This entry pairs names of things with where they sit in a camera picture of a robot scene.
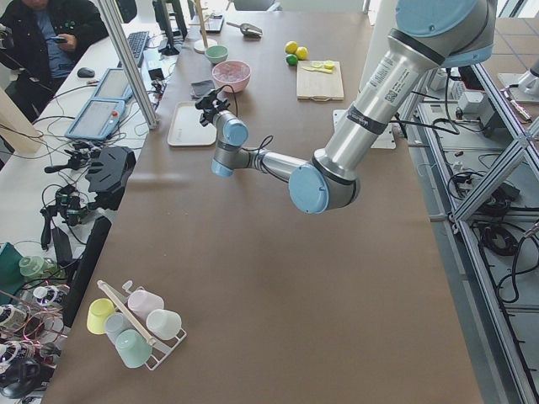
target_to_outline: wooden cutting board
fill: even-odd
[[[314,101],[329,101],[330,99],[344,99],[343,78],[340,72],[340,63],[335,62],[334,72],[308,72],[302,66],[311,66],[312,61],[299,61],[297,63],[296,95],[299,99],[312,99]]]

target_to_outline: black jacket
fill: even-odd
[[[49,0],[47,9],[57,35],[70,34],[77,37],[77,49],[67,52],[75,62],[91,44],[108,35],[99,10],[89,0]],[[0,51],[0,62],[9,69],[20,68],[6,57],[5,54],[8,54],[24,66],[30,76],[39,78],[44,84],[50,83],[47,45],[32,9],[21,0],[13,0],[0,18],[0,23],[11,28],[15,44],[11,50]]]

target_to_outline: hand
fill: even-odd
[[[69,34],[59,34],[62,38],[66,39],[63,44],[58,44],[58,47],[65,52],[74,52],[77,49],[77,37]]]

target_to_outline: yellow cup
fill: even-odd
[[[112,300],[107,298],[94,300],[88,309],[86,328],[92,334],[105,334],[104,322],[114,312],[115,305]]]

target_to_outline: keyboard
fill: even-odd
[[[138,67],[140,67],[142,64],[142,52],[144,51],[144,48],[146,48],[149,35],[149,31],[138,31],[132,32],[129,34],[129,36],[127,36],[127,43],[131,48],[131,52],[135,58],[135,63]]]

